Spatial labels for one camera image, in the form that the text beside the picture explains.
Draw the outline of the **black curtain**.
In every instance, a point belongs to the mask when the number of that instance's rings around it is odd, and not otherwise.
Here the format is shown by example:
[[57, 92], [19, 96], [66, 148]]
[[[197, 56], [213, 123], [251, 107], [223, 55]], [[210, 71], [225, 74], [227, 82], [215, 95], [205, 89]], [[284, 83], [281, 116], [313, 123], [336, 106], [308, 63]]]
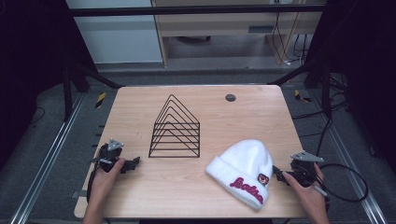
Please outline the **black curtain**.
[[396, 174], [396, 0], [325, 0], [308, 57], [327, 38], [331, 69], [347, 79], [347, 97], [375, 151]]
[[64, 65], [51, 42], [96, 69], [75, 20], [46, 13], [68, 8], [66, 0], [0, 0], [0, 170], [31, 122], [37, 95], [63, 82]]

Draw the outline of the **white knitted beanie hat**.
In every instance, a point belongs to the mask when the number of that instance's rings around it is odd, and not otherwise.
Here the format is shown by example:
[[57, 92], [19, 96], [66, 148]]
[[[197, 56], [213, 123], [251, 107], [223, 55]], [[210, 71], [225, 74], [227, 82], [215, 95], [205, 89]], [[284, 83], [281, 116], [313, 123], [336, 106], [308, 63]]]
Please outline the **white knitted beanie hat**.
[[210, 162], [205, 171], [239, 201], [261, 210], [268, 200], [273, 159], [255, 139], [240, 141]]

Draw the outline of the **aluminium floor rail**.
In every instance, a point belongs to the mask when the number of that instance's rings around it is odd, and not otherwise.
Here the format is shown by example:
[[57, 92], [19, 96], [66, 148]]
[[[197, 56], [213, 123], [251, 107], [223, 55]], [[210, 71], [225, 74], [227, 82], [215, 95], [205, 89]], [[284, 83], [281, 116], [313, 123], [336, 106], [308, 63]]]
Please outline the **aluminium floor rail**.
[[319, 154], [328, 164], [330, 219], [336, 224], [394, 224], [391, 200], [396, 185], [387, 161], [373, 154], [340, 91], [330, 91], [332, 124]]
[[25, 224], [39, 194], [41, 193], [48, 179], [52, 167], [58, 158], [58, 155], [64, 145], [64, 141], [66, 140], [78, 116], [84, 98], [85, 95], [83, 93], [77, 94], [77, 98], [72, 104], [72, 111], [69, 118], [62, 123], [62, 126], [57, 133], [55, 139], [53, 140], [45, 159], [42, 161], [41, 166], [38, 169], [32, 184], [25, 193], [20, 205], [18, 206], [18, 209], [13, 214], [9, 224]]

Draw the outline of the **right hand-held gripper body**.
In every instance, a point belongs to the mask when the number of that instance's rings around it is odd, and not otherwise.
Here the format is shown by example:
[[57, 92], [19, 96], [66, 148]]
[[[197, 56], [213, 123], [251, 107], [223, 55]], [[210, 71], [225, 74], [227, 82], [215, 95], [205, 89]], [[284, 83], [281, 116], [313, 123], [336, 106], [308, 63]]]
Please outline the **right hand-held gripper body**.
[[291, 175], [298, 183], [304, 188], [314, 186], [324, 197], [327, 197], [328, 193], [317, 167], [317, 163], [323, 162], [323, 159], [306, 151], [293, 154], [290, 157], [292, 158]]

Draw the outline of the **light wooden desk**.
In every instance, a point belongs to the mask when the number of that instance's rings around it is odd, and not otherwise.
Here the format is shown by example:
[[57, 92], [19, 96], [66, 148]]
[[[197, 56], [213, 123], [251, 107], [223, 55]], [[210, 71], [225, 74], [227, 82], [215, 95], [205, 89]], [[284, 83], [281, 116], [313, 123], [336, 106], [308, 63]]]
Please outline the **light wooden desk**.
[[[150, 0], [155, 7], [299, 5], [321, 4], [326, 0]], [[273, 12], [157, 15], [160, 38], [176, 36], [265, 35], [278, 63], [291, 59], [289, 49], [297, 35], [312, 35], [322, 13]]]

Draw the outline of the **person's right hand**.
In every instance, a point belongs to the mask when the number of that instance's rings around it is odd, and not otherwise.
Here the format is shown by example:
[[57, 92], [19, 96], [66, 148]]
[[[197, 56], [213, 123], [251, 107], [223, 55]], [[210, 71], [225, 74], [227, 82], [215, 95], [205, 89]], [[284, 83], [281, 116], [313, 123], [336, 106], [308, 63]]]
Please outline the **person's right hand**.
[[304, 188], [292, 175], [286, 172], [283, 172], [283, 174], [296, 193], [299, 202], [307, 215], [314, 212], [326, 212], [325, 197], [314, 186]]

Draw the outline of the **black horizontal frame bar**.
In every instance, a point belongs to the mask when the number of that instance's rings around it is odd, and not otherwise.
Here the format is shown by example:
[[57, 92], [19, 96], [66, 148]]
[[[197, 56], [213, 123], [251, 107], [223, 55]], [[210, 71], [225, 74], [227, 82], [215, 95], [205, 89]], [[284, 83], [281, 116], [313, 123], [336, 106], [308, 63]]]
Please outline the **black horizontal frame bar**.
[[68, 9], [73, 17], [101, 16], [146, 16], [146, 15], [188, 15], [229, 13], [273, 13], [273, 12], [318, 12], [327, 9], [326, 4], [301, 5], [238, 5], [238, 6], [188, 6], [188, 7], [120, 7], [120, 8], [78, 8]]

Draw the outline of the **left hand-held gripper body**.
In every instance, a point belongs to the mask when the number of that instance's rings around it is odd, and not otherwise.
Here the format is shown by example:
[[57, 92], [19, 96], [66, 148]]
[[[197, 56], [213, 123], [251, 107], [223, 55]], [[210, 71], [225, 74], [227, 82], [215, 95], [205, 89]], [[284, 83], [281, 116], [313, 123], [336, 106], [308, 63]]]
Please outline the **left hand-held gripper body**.
[[92, 163], [108, 173], [120, 159], [123, 146], [122, 142], [110, 138], [100, 147], [98, 154], [92, 159]]

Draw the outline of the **white cabinet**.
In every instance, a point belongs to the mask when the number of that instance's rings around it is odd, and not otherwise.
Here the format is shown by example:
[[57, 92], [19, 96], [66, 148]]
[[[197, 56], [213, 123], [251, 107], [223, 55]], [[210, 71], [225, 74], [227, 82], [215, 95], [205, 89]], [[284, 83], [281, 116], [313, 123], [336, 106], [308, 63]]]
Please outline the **white cabinet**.
[[[151, 7], [150, 0], [66, 0], [70, 9]], [[75, 17], [96, 64], [161, 63], [154, 17]]]

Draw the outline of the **person's left hand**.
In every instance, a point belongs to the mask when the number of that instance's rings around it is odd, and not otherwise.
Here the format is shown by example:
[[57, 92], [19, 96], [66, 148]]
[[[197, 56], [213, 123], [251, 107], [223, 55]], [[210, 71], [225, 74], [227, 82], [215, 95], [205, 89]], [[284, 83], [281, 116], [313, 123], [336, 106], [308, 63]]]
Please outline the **person's left hand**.
[[92, 189], [88, 207], [91, 210], [103, 210], [106, 204], [106, 198], [113, 188], [120, 169], [125, 163], [125, 159], [119, 159], [109, 172], [105, 172], [102, 168], [96, 171], [95, 178], [92, 182]]

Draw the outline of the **black metal stand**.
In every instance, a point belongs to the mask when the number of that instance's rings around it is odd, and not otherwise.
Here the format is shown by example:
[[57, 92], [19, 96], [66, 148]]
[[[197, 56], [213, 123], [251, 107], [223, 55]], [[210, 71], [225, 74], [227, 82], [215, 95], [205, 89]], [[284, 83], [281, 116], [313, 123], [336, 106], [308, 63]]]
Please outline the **black metal stand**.
[[328, 119], [332, 117], [331, 99], [330, 99], [330, 66], [325, 61], [309, 62], [294, 69], [285, 76], [269, 82], [269, 85], [281, 86], [288, 80], [297, 77], [298, 75], [307, 72], [308, 76], [305, 78], [304, 85], [307, 88], [315, 87], [319, 82], [321, 83], [321, 108]]
[[71, 85], [74, 85], [78, 92], [87, 92], [90, 89], [90, 85], [85, 76], [92, 77], [109, 88], [121, 88], [120, 84], [101, 76], [97, 71], [93, 71], [86, 66], [78, 63], [67, 65], [62, 74], [64, 87], [64, 121], [69, 120], [73, 112]]

